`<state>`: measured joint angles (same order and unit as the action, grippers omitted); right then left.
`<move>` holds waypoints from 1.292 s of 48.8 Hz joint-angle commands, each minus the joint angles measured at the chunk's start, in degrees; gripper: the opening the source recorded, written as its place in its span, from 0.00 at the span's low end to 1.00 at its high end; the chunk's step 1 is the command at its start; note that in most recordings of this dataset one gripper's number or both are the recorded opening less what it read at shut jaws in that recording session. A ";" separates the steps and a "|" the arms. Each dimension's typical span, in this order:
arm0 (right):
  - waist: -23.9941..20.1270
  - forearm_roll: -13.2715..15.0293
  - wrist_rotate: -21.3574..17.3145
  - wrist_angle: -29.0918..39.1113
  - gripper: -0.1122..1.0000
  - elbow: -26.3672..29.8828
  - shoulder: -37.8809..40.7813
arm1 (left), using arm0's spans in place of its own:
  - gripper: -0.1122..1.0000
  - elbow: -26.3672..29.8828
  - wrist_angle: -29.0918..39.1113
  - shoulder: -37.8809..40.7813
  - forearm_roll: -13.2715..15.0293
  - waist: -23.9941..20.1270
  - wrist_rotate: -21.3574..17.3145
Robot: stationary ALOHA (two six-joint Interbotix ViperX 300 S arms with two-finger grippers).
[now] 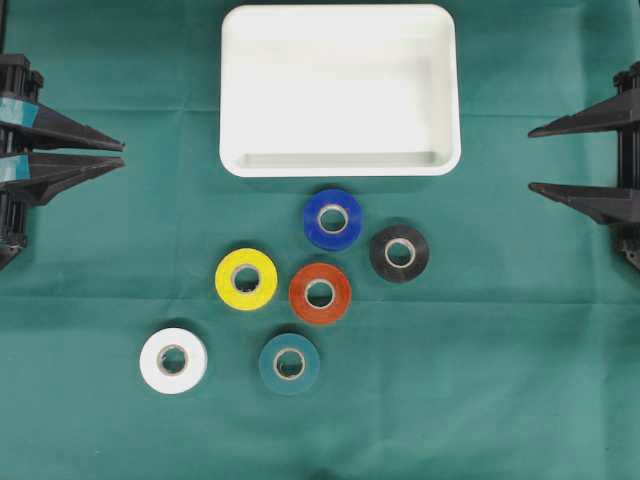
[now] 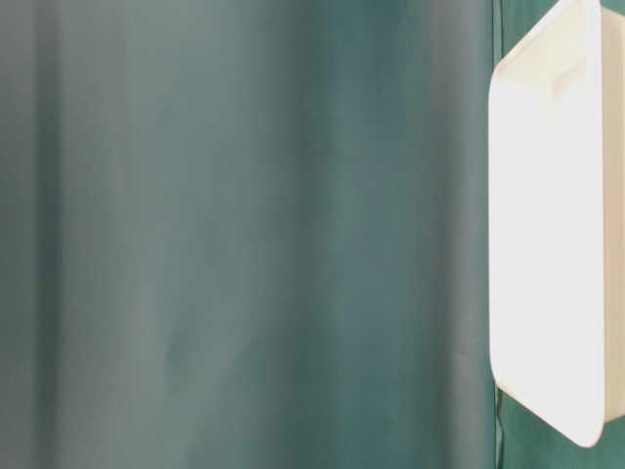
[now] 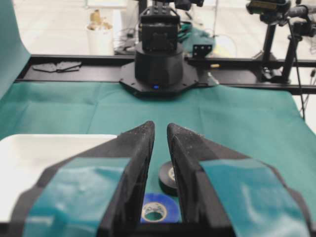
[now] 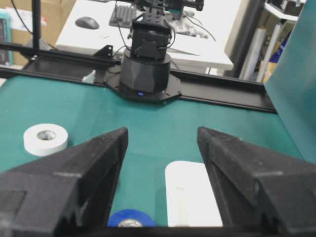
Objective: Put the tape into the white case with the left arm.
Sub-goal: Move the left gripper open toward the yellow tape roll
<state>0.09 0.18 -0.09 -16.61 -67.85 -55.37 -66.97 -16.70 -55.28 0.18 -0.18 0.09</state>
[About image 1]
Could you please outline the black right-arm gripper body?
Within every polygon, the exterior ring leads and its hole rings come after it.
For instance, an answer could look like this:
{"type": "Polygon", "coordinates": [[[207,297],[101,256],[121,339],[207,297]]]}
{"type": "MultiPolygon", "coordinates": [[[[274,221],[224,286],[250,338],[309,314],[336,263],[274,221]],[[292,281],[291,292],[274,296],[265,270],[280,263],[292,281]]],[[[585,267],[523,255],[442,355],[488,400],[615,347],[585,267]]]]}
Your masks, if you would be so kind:
{"type": "MultiPolygon", "coordinates": [[[[627,71],[617,73],[613,78],[617,93],[639,88],[639,63],[627,71]]],[[[618,179],[617,186],[639,189],[639,123],[626,126],[618,131],[618,179]]],[[[623,223],[614,228],[616,249],[625,259],[639,269],[639,224],[623,223]]]]}

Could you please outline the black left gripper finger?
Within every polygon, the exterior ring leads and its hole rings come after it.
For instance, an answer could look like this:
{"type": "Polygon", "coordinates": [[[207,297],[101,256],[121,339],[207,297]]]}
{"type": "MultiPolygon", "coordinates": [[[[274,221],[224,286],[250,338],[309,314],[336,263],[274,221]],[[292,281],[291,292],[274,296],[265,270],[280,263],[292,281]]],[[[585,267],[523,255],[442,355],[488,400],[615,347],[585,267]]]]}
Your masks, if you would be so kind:
{"type": "Polygon", "coordinates": [[[33,149],[78,148],[119,151],[124,144],[43,105],[23,99],[1,98],[1,126],[17,132],[33,149]]]}
{"type": "Polygon", "coordinates": [[[23,153],[1,157],[1,192],[44,206],[82,182],[125,166],[119,157],[23,153]]]}

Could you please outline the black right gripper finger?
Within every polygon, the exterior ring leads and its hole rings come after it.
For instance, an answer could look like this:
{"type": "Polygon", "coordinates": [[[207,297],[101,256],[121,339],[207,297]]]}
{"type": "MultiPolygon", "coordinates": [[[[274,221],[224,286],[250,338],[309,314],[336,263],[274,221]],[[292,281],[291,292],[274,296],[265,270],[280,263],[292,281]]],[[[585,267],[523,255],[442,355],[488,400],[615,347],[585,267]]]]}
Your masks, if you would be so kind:
{"type": "Polygon", "coordinates": [[[528,188],[577,210],[600,225],[639,223],[639,190],[532,182],[528,188]]]}
{"type": "Polygon", "coordinates": [[[574,115],[535,128],[529,138],[621,130],[639,122],[639,93],[623,92],[574,115]]]}

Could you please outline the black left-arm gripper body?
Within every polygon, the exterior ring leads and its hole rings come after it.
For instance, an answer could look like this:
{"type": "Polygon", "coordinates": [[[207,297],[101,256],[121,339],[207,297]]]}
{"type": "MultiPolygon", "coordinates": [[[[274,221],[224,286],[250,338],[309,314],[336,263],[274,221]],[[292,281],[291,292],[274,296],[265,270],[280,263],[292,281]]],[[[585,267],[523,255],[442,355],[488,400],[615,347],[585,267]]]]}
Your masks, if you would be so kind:
{"type": "MultiPolygon", "coordinates": [[[[32,127],[42,76],[21,54],[1,56],[1,181],[29,180],[30,146],[25,127],[32,127]]],[[[27,245],[27,205],[1,190],[1,266],[6,267],[27,245]]]]}

